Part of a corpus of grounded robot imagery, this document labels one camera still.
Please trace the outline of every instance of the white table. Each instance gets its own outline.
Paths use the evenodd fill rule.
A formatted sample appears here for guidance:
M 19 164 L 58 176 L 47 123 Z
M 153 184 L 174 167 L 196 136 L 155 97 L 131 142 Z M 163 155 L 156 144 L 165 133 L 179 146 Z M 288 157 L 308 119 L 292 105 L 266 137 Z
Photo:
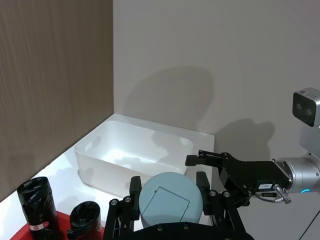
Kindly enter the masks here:
M 113 114 L 108 118 L 108 120 L 110 119 L 113 121 L 134 124 L 140 127 L 149 126 L 165 133 L 179 133 L 179 135 L 192 140 L 194 144 L 194 154 L 196 154 L 199 149 L 207 151 L 214 150 L 215 137 L 213 135 L 144 121 L 119 114 Z M 82 202 L 95 201 L 98 203 L 101 209 L 102 225 L 104 226 L 107 219 L 109 201 L 117 197 L 83 184 L 78 176 L 78 164 L 73 148 L 74 147 L 69 148 L 34 177 L 45 176 L 49 179 L 57 211 L 69 215 L 73 208 Z M 187 170 L 187 176 L 195 180 L 196 171 L 205 171 L 208 179 L 211 180 L 211 169 L 211 167 L 207 166 L 195 166 L 190 170 Z M 26 223 L 17 191 L 15 191 L 5 200 L 0 202 L 0 239 L 9 240 Z M 200 223 L 207 224 L 208 218 L 202 216 Z M 134 229 L 139 230 L 142 228 L 141 221 L 136 221 Z

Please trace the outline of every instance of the wooden wall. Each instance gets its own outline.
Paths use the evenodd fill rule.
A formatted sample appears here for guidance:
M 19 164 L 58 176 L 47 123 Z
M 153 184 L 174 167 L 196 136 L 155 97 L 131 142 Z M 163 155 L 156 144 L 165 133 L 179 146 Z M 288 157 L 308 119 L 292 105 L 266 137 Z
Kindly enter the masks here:
M 1 0 L 0 201 L 112 113 L 112 0 Z

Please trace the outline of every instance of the label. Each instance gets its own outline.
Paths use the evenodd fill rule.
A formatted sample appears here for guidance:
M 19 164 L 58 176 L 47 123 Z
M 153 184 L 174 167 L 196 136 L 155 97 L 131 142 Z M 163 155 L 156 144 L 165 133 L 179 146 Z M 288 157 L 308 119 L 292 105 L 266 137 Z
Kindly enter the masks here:
M 302 94 L 302 95 L 305 95 L 305 96 L 307 96 L 307 97 L 309 97 L 311 99 L 317 99 L 319 97 L 319 96 L 317 96 L 317 95 L 315 95 L 313 93 L 310 93 L 310 92 L 307 92 L 307 91 L 304 91 L 304 90 L 300 91 L 299 93 Z
M 272 184 L 261 184 L 259 189 L 270 189 L 272 188 Z
M 31 231 L 39 231 L 39 230 L 45 229 L 48 226 L 49 226 L 49 222 L 48 221 L 45 221 L 45 222 L 43 222 L 43 223 L 41 223 L 39 225 L 34 225 L 34 226 L 29 225 Z

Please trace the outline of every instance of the camera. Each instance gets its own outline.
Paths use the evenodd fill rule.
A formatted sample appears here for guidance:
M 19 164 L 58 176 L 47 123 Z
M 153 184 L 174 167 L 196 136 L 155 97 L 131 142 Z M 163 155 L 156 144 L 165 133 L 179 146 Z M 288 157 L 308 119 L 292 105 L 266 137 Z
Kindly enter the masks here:
M 308 87 L 293 94 L 293 115 L 310 127 L 320 127 L 320 91 Z

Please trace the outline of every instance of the black mount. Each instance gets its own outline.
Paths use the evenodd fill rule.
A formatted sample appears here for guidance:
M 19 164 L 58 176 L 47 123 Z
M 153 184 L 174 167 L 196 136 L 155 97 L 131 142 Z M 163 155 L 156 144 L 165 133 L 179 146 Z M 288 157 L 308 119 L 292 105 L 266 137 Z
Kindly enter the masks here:
M 129 196 L 109 202 L 103 240 L 254 240 L 244 228 L 234 198 L 228 191 L 218 193 L 210 189 L 205 172 L 197 172 L 196 184 L 203 201 L 203 213 L 210 216 L 211 224 L 191 222 L 161 223 L 134 231 L 134 221 L 139 220 L 139 195 L 141 180 L 131 178 Z
M 281 188 L 290 185 L 288 177 L 273 161 L 240 161 L 227 152 L 199 150 L 198 155 L 186 157 L 185 165 L 218 168 L 220 181 L 233 196 L 237 208 L 248 206 L 256 193 L 273 192 L 274 184 Z

